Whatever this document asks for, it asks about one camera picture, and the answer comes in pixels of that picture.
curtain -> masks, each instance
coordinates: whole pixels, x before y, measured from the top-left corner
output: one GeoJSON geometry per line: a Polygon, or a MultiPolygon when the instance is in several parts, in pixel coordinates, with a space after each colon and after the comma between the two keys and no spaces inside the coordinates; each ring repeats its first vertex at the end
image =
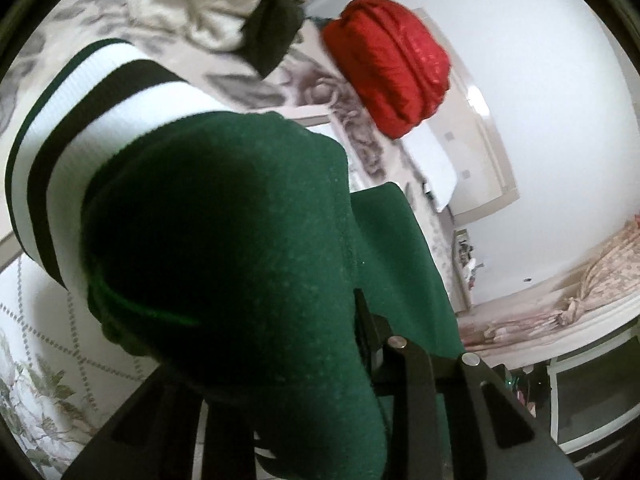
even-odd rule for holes
{"type": "Polygon", "coordinates": [[[578,321],[584,314],[640,290],[640,216],[629,221],[590,261],[574,297],[541,302],[535,310],[496,322],[458,317],[460,337],[469,351],[500,348],[536,339],[578,321]]]}

red garment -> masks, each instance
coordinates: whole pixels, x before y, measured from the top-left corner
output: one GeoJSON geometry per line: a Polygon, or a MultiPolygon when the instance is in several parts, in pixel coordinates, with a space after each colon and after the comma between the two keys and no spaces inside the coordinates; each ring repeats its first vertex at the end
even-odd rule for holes
{"type": "Polygon", "coordinates": [[[353,0],[322,38],[378,129],[392,139],[431,117],[449,89],[449,56],[391,0],[353,0]]]}

dark green cloth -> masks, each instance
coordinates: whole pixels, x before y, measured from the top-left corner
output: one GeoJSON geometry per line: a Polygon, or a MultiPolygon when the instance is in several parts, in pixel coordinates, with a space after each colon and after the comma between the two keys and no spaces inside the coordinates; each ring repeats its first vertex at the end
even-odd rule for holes
{"type": "Polygon", "coordinates": [[[354,288],[396,333],[463,351],[404,195],[350,195],[347,175],[327,137],[275,113],[215,112],[142,137],[85,197],[105,334],[242,406],[282,478],[383,475],[388,424],[354,340],[354,288]]]}
{"type": "Polygon", "coordinates": [[[244,41],[236,54],[267,77],[285,57],[304,19],[292,0],[261,0],[244,23],[244,41]]]}

bed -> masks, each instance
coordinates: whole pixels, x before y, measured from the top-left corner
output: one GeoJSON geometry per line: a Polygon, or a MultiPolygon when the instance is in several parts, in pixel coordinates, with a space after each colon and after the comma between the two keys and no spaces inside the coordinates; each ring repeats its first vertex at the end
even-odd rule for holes
{"type": "MultiPolygon", "coordinates": [[[[423,193],[422,177],[402,145],[375,129],[312,22],[305,22],[281,65],[261,80],[233,54],[207,53],[177,36],[130,23],[126,0],[62,0],[0,84],[2,160],[53,76],[82,47],[109,37],[132,42],[239,112],[276,110],[334,137],[349,156],[352,190],[398,184],[451,294],[456,283],[451,240],[423,193]]],[[[28,257],[19,256],[0,273],[0,415],[44,478],[60,478],[155,367],[107,342],[83,302],[28,257]]]]}

silver bolt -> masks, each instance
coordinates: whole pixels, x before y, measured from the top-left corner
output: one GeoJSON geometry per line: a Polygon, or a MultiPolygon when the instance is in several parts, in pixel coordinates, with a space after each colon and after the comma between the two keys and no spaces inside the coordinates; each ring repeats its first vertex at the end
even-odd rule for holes
{"type": "Polygon", "coordinates": [[[480,358],[473,352],[467,352],[462,354],[462,362],[467,366],[478,366],[480,364],[480,358]]]}
{"type": "Polygon", "coordinates": [[[393,335],[386,340],[386,344],[391,346],[391,348],[401,349],[406,346],[406,339],[401,335],[393,335]]]}

